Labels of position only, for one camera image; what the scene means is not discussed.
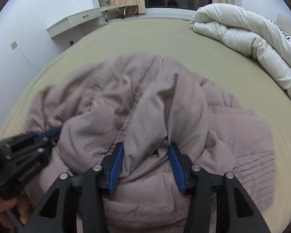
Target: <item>electrical outlet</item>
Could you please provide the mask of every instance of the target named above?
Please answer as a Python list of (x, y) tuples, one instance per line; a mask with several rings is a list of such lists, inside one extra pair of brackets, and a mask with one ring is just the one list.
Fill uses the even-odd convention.
[(15, 41), (13, 41), (13, 43), (11, 44), (11, 47), (12, 47), (12, 49), (14, 49), (14, 48), (16, 48), (16, 47), (17, 47), (16, 40), (15, 40)]

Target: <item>folded white comforter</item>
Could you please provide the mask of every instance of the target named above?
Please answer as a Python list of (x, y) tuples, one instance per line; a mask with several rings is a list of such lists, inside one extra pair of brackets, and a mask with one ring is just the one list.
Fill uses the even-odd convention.
[(257, 60), (291, 98), (291, 37), (267, 18), (244, 8), (213, 3), (199, 8), (193, 31)]

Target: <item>mattress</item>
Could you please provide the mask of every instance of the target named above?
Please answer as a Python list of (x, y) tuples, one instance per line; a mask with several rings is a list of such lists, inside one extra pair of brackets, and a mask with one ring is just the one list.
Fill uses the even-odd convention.
[(85, 36), (53, 60), (25, 90), (0, 137), (19, 133), (32, 99), (46, 85), (59, 83), (87, 63), (140, 50), (174, 57), (234, 93), (243, 107), (268, 120), (275, 144), (275, 200), (263, 216), (272, 233), (283, 232), (291, 221), (291, 100), (258, 63), (194, 33), (187, 21), (115, 21)]

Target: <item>white desk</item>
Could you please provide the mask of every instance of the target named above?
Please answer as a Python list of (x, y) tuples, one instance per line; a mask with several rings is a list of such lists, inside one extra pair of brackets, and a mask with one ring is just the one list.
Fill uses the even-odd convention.
[(108, 5), (92, 10), (82, 11), (68, 17), (65, 17), (58, 21), (57, 23), (53, 24), (47, 29), (50, 37), (55, 37), (56, 35), (67, 31), (68, 29), (80, 25), (86, 21), (92, 20), (94, 18), (98, 18), (103, 16), (103, 12), (115, 8), (115, 5)]

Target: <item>power cord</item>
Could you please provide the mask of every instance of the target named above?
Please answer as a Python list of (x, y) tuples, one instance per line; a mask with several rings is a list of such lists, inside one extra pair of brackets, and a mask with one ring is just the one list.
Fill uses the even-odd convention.
[[(22, 55), (24, 56), (24, 58), (27, 59), (27, 58), (25, 57), (25, 55), (23, 54), (23, 52), (22, 52), (20, 49), (18, 49), (18, 46), (17, 46), (16, 48), (17, 48), (17, 50), (19, 50), (19, 51), (22, 53)], [(35, 64), (30, 63), (30, 61), (29, 61), (28, 59), (27, 59), (27, 61), (29, 62), (29, 64), (36, 66), (37, 68), (39, 68), (40, 71), (42, 71), (42, 70), (40, 69), (40, 67), (38, 67), (38, 66), (35, 65)]]

